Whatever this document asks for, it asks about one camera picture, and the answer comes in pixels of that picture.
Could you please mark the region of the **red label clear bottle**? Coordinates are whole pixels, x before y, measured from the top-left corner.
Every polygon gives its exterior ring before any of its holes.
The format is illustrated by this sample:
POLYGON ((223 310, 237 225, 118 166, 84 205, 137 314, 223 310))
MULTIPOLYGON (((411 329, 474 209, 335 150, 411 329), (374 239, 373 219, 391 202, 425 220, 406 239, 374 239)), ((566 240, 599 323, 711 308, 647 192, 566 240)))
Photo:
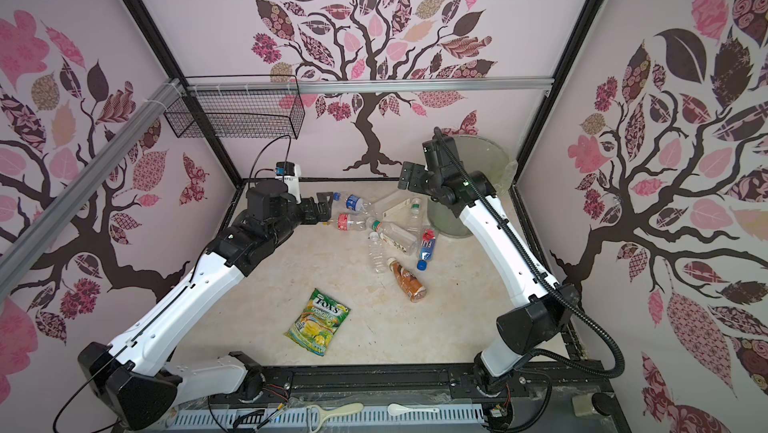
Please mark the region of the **red label clear bottle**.
POLYGON ((365 231, 368 219, 365 213, 339 213, 330 223, 340 231, 365 231))

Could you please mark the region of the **large clear square bottle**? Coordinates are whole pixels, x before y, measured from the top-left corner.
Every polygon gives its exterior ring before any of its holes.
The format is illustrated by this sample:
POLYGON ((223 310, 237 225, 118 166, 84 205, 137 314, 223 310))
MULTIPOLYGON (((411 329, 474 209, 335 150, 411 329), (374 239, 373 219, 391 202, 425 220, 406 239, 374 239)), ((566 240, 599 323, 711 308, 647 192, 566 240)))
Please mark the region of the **large clear square bottle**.
POLYGON ((368 228, 376 232, 383 241, 406 255, 411 254, 417 243, 417 237, 405 228, 389 221, 375 218, 367 220, 368 228))

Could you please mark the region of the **clear ribbed water bottle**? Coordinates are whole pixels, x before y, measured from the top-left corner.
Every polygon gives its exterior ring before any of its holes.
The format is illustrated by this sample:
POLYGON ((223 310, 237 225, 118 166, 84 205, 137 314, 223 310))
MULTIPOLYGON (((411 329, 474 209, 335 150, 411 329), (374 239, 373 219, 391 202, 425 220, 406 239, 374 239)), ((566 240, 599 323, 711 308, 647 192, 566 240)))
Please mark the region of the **clear ribbed water bottle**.
POLYGON ((376 232, 370 232, 368 236, 368 253, 373 271, 384 274, 388 271, 388 264, 383 247, 383 242, 376 232))

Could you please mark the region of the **brown tea bottle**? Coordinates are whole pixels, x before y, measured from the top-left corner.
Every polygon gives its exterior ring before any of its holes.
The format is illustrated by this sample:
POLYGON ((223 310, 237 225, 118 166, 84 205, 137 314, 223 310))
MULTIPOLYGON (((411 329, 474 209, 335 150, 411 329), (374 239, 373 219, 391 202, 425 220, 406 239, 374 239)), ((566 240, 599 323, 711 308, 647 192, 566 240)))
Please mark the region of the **brown tea bottle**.
POLYGON ((390 271, 394 275, 396 283, 411 302, 418 302, 426 296, 426 287, 396 258, 390 257, 387 260, 387 263, 390 271))

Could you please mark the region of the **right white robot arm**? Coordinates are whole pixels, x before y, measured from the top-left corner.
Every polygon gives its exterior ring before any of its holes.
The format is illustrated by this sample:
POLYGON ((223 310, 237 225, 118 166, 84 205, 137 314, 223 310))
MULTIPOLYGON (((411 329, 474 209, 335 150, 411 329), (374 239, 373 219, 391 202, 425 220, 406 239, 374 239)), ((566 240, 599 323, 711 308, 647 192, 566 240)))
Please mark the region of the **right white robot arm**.
POLYGON ((503 280, 512 309, 496 319, 498 335, 479 354, 483 374, 496 378, 522 367, 534 349, 558 335, 570 320, 572 311, 555 294, 575 302, 576 290, 558 284, 531 255, 482 172, 464 175, 454 165, 430 171, 406 162, 398 187, 448 207, 478 240, 503 280))

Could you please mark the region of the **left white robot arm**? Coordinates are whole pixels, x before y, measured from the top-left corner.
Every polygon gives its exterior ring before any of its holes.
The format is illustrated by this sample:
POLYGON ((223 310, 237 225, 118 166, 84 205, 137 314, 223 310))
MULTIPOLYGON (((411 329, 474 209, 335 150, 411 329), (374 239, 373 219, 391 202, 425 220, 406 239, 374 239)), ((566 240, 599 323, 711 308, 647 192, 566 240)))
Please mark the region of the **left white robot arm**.
POLYGON ((218 394, 245 402, 261 395, 263 368, 241 351, 196 366, 169 358, 203 315, 298 226, 328 221, 331 202, 328 194, 301 197, 295 181, 257 181, 247 192, 246 209, 165 297, 110 343, 92 342, 81 351, 78 363, 89 387, 121 426, 144 430, 182 403, 218 394))

